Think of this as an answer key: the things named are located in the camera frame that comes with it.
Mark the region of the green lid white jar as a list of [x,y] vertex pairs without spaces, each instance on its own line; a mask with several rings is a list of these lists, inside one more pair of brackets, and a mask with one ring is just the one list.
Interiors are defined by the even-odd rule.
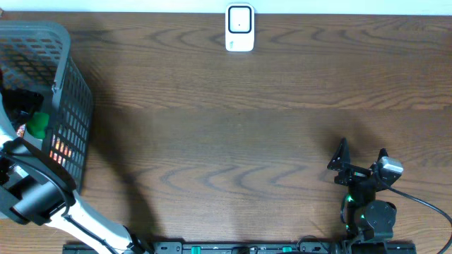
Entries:
[[27,131],[37,139],[46,137],[46,129],[49,124],[49,115],[42,112],[35,112],[32,118],[26,123]]

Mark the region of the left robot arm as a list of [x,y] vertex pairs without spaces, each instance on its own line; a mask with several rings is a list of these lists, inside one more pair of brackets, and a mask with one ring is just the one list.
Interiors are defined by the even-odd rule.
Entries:
[[18,136],[16,121],[30,119],[35,99],[21,90],[1,93],[1,213],[19,224],[65,231],[97,253],[154,253],[86,203],[62,165]]

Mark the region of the red Top chocolate bar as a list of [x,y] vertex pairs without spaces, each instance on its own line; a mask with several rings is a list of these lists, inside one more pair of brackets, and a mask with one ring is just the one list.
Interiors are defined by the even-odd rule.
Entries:
[[26,125],[23,124],[18,127],[16,134],[18,137],[22,138],[25,135],[25,132],[26,132]]

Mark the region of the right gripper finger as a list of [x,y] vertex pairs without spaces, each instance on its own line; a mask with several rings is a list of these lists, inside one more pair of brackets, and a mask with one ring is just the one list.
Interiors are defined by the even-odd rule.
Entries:
[[340,140],[338,149],[328,163],[327,169],[333,171],[343,171],[349,167],[351,163],[350,149],[346,138]]
[[388,153],[387,153],[386,148],[381,148],[380,151],[379,151],[379,155],[377,157],[377,160],[375,162],[373,162],[373,164],[370,166],[370,169],[377,168],[377,164],[378,164],[379,160],[382,159],[383,157],[387,157],[387,156],[388,156]]

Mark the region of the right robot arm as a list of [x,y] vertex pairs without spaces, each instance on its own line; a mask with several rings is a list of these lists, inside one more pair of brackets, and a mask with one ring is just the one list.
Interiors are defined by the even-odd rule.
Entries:
[[347,237],[360,243],[392,238],[397,209],[390,202],[377,200],[376,193],[387,190],[401,177],[401,162],[389,157],[383,148],[368,169],[355,166],[347,139],[342,138],[327,168],[338,173],[336,184],[348,188],[340,214],[347,225]]

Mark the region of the small orange snack box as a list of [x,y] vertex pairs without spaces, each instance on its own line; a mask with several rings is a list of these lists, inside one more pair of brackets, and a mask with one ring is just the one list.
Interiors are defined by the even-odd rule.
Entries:
[[70,146],[64,143],[61,138],[54,136],[52,138],[52,146],[49,156],[63,167],[68,164],[73,156],[73,150]]

